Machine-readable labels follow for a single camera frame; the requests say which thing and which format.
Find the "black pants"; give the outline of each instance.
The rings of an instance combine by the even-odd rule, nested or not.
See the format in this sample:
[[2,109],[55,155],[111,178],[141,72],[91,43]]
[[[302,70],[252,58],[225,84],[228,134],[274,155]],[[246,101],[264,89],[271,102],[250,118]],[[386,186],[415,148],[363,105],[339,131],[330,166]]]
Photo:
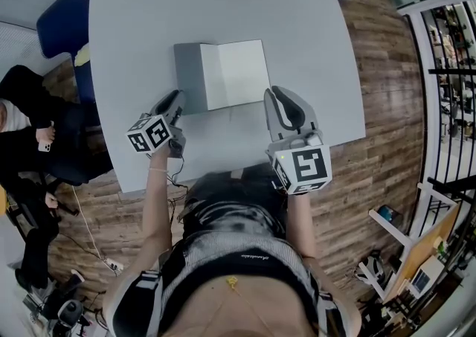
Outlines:
[[248,221],[266,222],[275,237],[285,238],[287,195],[271,183],[280,186],[278,180],[269,164],[244,169],[241,179],[232,179],[231,172],[201,177],[185,199],[184,215],[181,214],[184,239],[199,231],[216,229],[224,224],[217,221],[230,214],[235,219],[239,214]]
[[112,169],[107,152],[92,155],[89,151],[85,133],[89,115],[94,115],[94,109],[80,104],[64,103],[59,109],[50,152],[36,154],[43,171],[69,183],[84,184]]

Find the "black railing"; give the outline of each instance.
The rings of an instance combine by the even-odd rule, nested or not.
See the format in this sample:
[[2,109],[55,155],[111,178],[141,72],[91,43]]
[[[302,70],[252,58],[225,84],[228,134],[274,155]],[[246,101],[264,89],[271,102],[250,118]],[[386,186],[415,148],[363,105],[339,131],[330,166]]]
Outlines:
[[[455,5],[448,5],[422,13],[434,60],[434,68],[429,69],[428,73],[436,77],[438,91],[439,119],[436,123],[439,124],[439,143],[432,178],[438,179],[441,176],[443,184],[470,177],[475,152],[476,26],[468,4],[459,4],[458,8],[459,10]],[[459,142],[456,140],[457,135],[460,135]],[[442,161],[442,144],[446,139],[448,159]],[[469,156],[466,156],[469,157],[467,169],[463,158],[466,142],[471,142]],[[452,153],[455,148],[459,148],[457,155]],[[455,167],[456,175],[449,176]],[[440,200],[431,197],[419,235],[424,232],[430,214],[433,215],[434,225],[440,213],[445,213],[448,209]]]

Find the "white page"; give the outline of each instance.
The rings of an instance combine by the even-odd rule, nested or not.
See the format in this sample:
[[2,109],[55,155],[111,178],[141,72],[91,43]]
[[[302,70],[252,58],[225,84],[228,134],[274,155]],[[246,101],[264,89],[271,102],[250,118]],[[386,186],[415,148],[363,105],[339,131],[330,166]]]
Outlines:
[[218,49],[227,105],[262,101],[269,77],[261,39],[227,43]]
[[220,63],[219,46],[200,45],[202,53],[203,77],[205,91],[207,93],[208,109],[228,107],[228,99],[225,88],[225,80]]

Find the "white cable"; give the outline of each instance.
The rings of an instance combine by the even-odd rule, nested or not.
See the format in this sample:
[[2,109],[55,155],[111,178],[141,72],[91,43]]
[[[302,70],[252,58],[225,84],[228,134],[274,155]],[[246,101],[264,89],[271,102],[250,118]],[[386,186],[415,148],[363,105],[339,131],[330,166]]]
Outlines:
[[109,266],[108,263],[106,263],[106,260],[103,259],[103,257],[101,256],[101,253],[100,253],[99,250],[97,249],[96,242],[94,241],[94,237],[92,236],[92,232],[91,232],[91,230],[89,229],[88,221],[86,221],[86,217],[84,216],[83,209],[81,208],[80,200],[77,198],[76,190],[74,189],[74,186],[73,186],[73,185],[72,185],[71,187],[73,188],[73,193],[74,193],[74,196],[76,197],[77,205],[78,205],[78,207],[80,208],[80,213],[81,213],[81,215],[83,216],[84,223],[86,224],[86,227],[87,227],[87,229],[88,229],[89,235],[91,236],[92,244],[94,245],[94,248],[96,249],[97,256],[100,258],[101,262],[103,262],[103,263],[106,265],[106,267],[107,267],[108,269],[110,269],[110,270],[113,271],[115,274],[117,274],[117,272],[115,271],[115,269],[113,269],[111,266]]

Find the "hand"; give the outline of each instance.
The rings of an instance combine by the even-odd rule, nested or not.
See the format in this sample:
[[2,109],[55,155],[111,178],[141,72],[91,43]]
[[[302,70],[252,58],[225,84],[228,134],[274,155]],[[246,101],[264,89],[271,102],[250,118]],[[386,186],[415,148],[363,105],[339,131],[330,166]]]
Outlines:
[[45,204],[50,208],[50,209],[57,209],[58,208],[58,199],[51,193],[46,193],[45,196]]
[[52,126],[48,128],[41,128],[36,130],[36,141],[44,141],[51,144],[54,141],[55,130]]
[[169,155],[170,155],[170,147],[169,147],[169,143],[167,142],[164,146],[160,147],[160,149],[156,150],[152,154],[152,158],[150,159],[150,166],[166,170],[167,159]]

